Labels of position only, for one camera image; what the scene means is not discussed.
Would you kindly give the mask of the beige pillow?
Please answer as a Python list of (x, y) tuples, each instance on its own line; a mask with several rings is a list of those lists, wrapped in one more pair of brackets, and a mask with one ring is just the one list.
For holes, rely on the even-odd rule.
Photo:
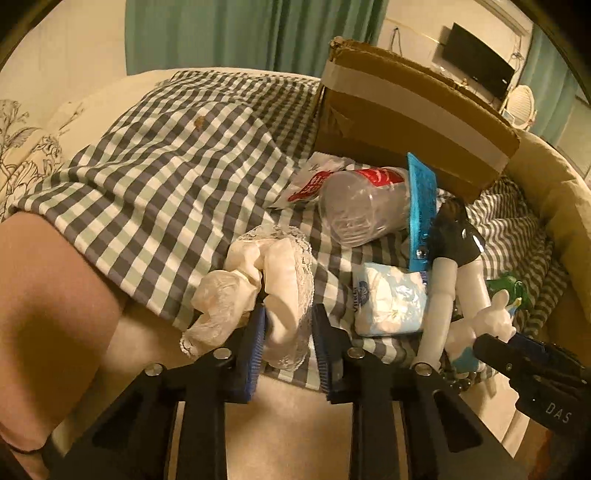
[(519, 130), (506, 173), (522, 188), (555, 244), (579, 300), (590, 301), (590, 189), (556, 149)]

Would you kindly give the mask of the blue blister pill pack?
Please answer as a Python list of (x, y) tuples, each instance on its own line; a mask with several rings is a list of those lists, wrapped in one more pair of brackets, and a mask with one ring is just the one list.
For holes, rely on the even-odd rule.
[(414, 154), (407, 154), (409, 167), (409, 270), (423, 272), (429, 266), (428, 237), (437, 214), (436, 174)]

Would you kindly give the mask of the translucent white tube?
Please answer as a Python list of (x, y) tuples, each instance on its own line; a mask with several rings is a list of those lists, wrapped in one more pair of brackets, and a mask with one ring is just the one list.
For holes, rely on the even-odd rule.
[(423, 319), (423, 335), (414, 365), (419, 370), (429, 366), (438, 371), (448, 337), (453, 306), (456, 299), (458, 264), (449, 258), (433, 261), (428, 289), (428, 300)]

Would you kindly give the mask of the brown cardboard box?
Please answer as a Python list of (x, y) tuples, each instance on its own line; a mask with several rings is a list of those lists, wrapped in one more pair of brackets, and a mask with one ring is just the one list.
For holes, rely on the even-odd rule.
[(517, 152), (516, 130), (478, 96), (393, 52), (335, 37), (318, 88), (318, 152), (376, 167), (414, 154), (471, 203)]

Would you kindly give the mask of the white tissue pack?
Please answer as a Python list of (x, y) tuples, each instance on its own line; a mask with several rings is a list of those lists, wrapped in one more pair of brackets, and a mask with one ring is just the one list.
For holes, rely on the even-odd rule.
[(362, 337), (421, 331), (426, 303), (426, 282), (419, 272), (365, 262), (353, 273), (355, 330)]

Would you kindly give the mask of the red white sachet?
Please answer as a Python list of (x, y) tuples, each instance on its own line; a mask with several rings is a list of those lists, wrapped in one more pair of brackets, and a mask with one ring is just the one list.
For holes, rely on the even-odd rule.
[(271, 209), (293, 207), (297, 203), (307, 203), (318, 196), (325, 180), (335, 172), (353, 165), (353, 160), (322, 152), (314, 152), (304, 162), (300, 170), (287, 182), (279, 197), (270, 204)]

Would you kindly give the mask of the person's bare leg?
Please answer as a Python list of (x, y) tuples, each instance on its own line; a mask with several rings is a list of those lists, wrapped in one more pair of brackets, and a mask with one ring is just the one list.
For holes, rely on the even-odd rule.
[(1, 225), (1, 437), (33, 479), (41, 449), (88, 389), (126, 295), (43, 217)]

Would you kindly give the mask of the black white hair dryer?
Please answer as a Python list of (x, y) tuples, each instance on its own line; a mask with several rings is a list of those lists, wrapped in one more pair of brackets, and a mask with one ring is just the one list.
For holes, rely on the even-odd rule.
[(469, 219), (464, 201), (456, 197), (447, 199), (431, 224), (427, 240), (429, 260), (447, 258), (457, 263), (455, 291), (466, 320), (491, 304), (481, 258), (485, 245), (484, 237)]

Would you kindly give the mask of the white lace sock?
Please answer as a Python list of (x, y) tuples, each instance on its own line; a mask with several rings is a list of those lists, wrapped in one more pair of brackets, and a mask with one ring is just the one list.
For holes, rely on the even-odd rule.
[(191, 299), (199, 315), (180, 349), (198, 358), (245, 326), (256, 300), (266, 308), (263, 361), (294, 371), (308, 355), (315, 296), (311, 245), (300, 229), (259, 225), (232, 242), (221, 270), (207, 273)]

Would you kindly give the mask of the black wall television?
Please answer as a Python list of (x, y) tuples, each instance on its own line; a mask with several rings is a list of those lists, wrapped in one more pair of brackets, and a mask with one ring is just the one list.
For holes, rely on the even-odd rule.
[(449, 32), (442, 58), (503, 100), (515, 69), (487, 44), (455, 23)]

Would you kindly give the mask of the green packet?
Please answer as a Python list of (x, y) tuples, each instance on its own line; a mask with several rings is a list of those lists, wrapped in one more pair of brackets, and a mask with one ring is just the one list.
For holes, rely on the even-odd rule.
[(514, 318), (518, 311), (528, 312), (533, 308), (532, 299), (525, 283), (512, 272), (502, 273), (499, 277), (486, 281), (490, 299), (501, 290), (509, 293), (507, 311)]

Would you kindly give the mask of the teal right curtain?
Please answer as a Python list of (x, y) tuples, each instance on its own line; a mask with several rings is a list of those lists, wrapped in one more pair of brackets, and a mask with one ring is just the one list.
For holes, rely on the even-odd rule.
[(520, 84), (533, 92), (536, 119), (531, 132), (557, 146), (576, 101), (589, 107), (574, 73), (543, 30), (533, 26)]

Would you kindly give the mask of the teal curtain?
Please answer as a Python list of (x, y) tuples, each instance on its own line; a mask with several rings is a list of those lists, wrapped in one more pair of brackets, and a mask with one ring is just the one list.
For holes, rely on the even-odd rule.
[(385, 1), (129, 1), (126, 72), (235, 67), (321, 76), (335, 37), (376, 44)]
[(533, 92), (536, 119), (531, 132), (557, 146), (576, 101), (589, 107), (574, 73), (543, 30), (533, 26), (520, 84)]

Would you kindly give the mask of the white rabbit figurine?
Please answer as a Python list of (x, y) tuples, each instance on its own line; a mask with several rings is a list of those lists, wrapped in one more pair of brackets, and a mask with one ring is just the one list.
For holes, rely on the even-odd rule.
[(508, 310), (509, 291), (498, 291), (491, 305), (480, 310), (474, 317), (460, 319), (451, 324), (445, 350), (452, 367), (460, 374), (482, 372), (484, 363), (473, 352), (476, 339), (484, 334), (498, 337), (507, 343), (516, 333)]

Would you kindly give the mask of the floral white bedsheet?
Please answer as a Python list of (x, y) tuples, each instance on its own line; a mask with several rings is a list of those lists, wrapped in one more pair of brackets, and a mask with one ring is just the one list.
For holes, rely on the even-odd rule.
[(1, 100), (1, 221), (15, 202), (64, 163), (59, 137), (82, 111), (81, 104), (66, 103), (43, 127), (18, 101)]

